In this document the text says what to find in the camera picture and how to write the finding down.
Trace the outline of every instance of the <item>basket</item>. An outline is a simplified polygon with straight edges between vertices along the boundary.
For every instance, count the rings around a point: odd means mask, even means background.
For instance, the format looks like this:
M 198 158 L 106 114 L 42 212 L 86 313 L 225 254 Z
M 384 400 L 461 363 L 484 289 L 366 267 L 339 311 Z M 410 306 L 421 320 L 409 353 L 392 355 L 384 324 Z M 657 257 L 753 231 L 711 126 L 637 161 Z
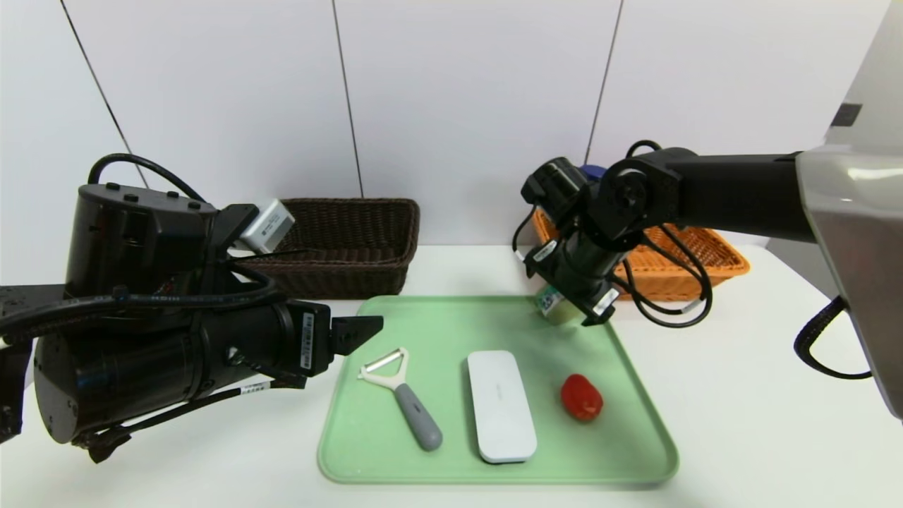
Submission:
M 283 200 L 295 223 L 276 252 L 243 266 L 292 298 L 397 295 L 417 250 L 420 208 L 406 199 Z
M 541 210 L 533 214 L 533 225 L 543 243 L 558 237 L 554 224 Z M 670 225 L 666 227 L 703 263 L 712 281 L 712 287 L 749 272 L 749 262 L 715 231 L 704 228 L 678 230 Z M 659 228 L 646 230 L 646 235 L 668 253 L 689 263 L 690 260 Z M 649 247 L 645 245 L 636 247 L 630 252 L 628 260 L 636 280 L 637 291 L 650 300 L 689 301 L 699 297 L 699 282 L 686 270 Z M 624 278 L 624 267 L 618 265 L 615 274 Z M 620 299 L 629 300 L 630 295 L 621 295 Z

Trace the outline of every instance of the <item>brown wicker basket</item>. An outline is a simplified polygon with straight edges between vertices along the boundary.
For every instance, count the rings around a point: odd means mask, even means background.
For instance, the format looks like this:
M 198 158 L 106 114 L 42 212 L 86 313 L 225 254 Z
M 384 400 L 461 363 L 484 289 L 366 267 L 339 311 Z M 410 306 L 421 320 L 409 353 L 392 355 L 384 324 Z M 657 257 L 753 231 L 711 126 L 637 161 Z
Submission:
M 283 200 L 295 224 L 276 252 L 247 261 L 286 295 L 366 299 L 397 295 L 417 250 L 420 207 L 406 199 Z

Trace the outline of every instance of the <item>white table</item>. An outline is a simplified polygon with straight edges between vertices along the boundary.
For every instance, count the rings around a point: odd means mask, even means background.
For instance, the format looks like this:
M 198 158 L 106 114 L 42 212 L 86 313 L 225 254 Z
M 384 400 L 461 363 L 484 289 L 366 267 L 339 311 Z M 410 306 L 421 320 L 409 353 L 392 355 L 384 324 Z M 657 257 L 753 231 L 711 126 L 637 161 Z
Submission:
M 769 252 L 742 249 L 753 270 L 715 290 L 709 318 L 687 330 L 613 318 L 680 450 L 668 483 L 595 486 L 348 486 L 317 467 L 340 360 L 303 391 L 269 390 L 139 432 L 106 463 L 57 445 L 25 393 L 24 433 L 0 450 L 3 507 L 20 506 L 893 506 L 903 427 L 873 381 L 838 381 L 803 365 L 792 343 L 826 298 Z M 421 247 L 407 295 L 527 294 L 503 247 Z M 352 315 L 359 302 L 333 303 Z M 846 317 L 815 348 L 839 370 L 864 368 Z

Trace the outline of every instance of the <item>tomato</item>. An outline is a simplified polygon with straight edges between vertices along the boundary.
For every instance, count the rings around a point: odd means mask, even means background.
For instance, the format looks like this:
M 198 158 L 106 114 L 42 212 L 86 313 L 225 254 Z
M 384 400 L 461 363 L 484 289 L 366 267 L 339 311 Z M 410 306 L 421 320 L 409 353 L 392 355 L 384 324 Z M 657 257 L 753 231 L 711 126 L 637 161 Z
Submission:
M 603 404 L 602 394 L 580 374 L 571 374 L 562 385 L 562 403 L 567 412 L 580 421 L 598 417 Z

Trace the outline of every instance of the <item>peeler handle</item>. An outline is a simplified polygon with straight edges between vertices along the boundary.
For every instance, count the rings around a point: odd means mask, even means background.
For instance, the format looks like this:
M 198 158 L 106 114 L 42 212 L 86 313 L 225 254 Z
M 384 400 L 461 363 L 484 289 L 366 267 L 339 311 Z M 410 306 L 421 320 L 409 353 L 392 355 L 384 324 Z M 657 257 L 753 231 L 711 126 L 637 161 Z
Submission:
M 420 447 L 428 452 L 438 448 L 442 444 L 442 431 L 420 399 L 414 395 L 411 387 L 407 383 L 399 384 L 395 389 L 395 395 L 398 406 L 405 414 L 407 425 L 411 428 L 411 432 L 414 432 Z

